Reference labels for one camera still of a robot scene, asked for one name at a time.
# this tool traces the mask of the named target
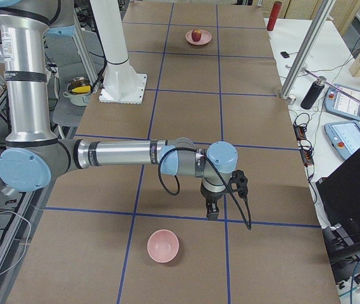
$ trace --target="plate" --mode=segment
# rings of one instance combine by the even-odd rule
[[[201,29],[199,29],[199,30],[200,30],[201,33],[202,33],[201,39],[200,39],[199,41],[193,41],[193,40],[192,40],[192,38],[191,38],[191,33],[192,33],[193,30],[190,30],[190,31],[188,31],[188,32],[186,33],[185,39],[186,39],[189,43],[191,43],[191,44],[193,44],[193,45],[195,45],[195,46],[204,46],[205,44],[208,44],[208,43],[211,41],[212,35],[211,35],[211,33],[209,33],[207,30],[201,30]]]

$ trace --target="black band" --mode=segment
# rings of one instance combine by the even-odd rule
[[[158,141],[150,141],[149,155],[150,155],[150,162],[151,162],[152,165],[158,164],[158,160],[157,160],[157,142]]]
[[[61,10],[61,0],[58,0],[58,8],[53,18],[49,20],[49,24],[53,24],[59,18],[60,10]]]
[[[5,81],[47,82],[46,74],[26,71],[5,71]]]
[[[71,165],[71,156],[70,156],[70,152],[68,151],[67,147],[65,146],[65,144],[63,144],[62,142],[58,141],[58,144],[66,151],[66,155],[67,155],[67,159],[68,159],[68,166],[67,169],[65,171],[65,173],[67,173],[68,169],[70,169],[70,165]]]
[[[198,148],[195,153],[195,177],[204,177],[205,171],[205,149]]]
[[[29,19],[33,19],[46,25],[49,25],[49,19],[45,16],[38,15],[32,13],[30,11],[23,11],[22,9],[15,9],[15,8],[0,8],[0,15],[11,15],[11,16],[18,16],[18,17],[25,17]]]
[[[74,159],[74,164],[76,165],[76,167],[78,169],[83,169],[83,167],[81,167],[80,162],[78,161],[78,146],[80,145],[82,139],[79,139],[78,141],[76,141],[76,143],[74,144],[74,150],[73,150],[73,159]]]
[[[90,162],[90,165],[93,167],[101,166],[97,160],[98,144],[99,144],[99,141],[93,141],[92,143],[90,143],[90,146],[89,146],[89,162]]]
[[[7,147],[12,148],[26,148],[26,147],[43,147],[50,146],[51,144],[57,144],[58,139],[47,139],[45,141],[6,141]]]
[[[125,61],[122,61],[121,63],[112,63],[112,62],[109,62],[108,60],[106,62],[112,64],[112,65],[122,65],[124,64],[125,62],[127,62],[129,60],[129,57],[125,60]]]

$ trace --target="computer monitor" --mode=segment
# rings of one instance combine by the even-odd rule
[[[316,183],[332,225],[339,223],[355,243],[360,242],[360,149],[329,177]]]

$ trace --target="apple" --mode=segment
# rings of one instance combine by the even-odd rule
[[[191,38],[193,41],[198,42],[201,40],[202,32],[200,30],[193,30],[191,32]]]

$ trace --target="white desk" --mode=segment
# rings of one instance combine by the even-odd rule
[[[291,66],[295,60],[296,54],[290,55],[290,58],[283,58],[280,52],[298,52],[310,24],[310,20],[279,19],[276,22],[274,31],[269,32],[271,47],[274,52],[278,73],[280,74],[282,82],[289,72],[289,69],[285,65]],[[340,34],[337,32],[337,29],[331,21],[327,21],[307,57],[305,64],[306,68],[310,71],[330,70],[342,65],[350,56],[351,53],[347,49]],[[343,66],[339,75],[340,68],[337,68],[334,71],[316,72],[316,74],[325,76],[329,82],[360,89],[360,78],[351,76],[349,72],[349,67],[352,62],[353,60]],[[297,97],[297,100],[293,105],[289,106],[289,109],[292,121],[295,120],[296,113],[300,114],[306,112],[311,116],[313,115],[313,118],[308,125],[306,136],[312,144],[314,144],[315,171],[313,181],[317,181],[320,177],[329,176],[343,162],[325,136],[323,126],[328,122],[340,122],[345,119],[325,111],[321,113],[321,107],[323,105],[322,99],[315,103],[311,110],[303,110],[300,107],[302,99],[314,80],[315,79],[312,76],[302,76],[296,80],[290,93],[294,94]],[[302,122],[306,122],[306,116],[302,117],[302,120],[299,120],[298,124]],[[322,227],[325,227],[327,225],[327,219],[320,202],[317,202],[316,204],[316,211],[318,213],[320,224]],[[342,295],[349,290],[349,284],[346,285],[348,285],[348,287],[339,290],[339,294]],[[340,301],[342,304],[350,303],[349,295],[340,297]],[[355,304],[360,304],[360,292],[353,292],[353,302]]]

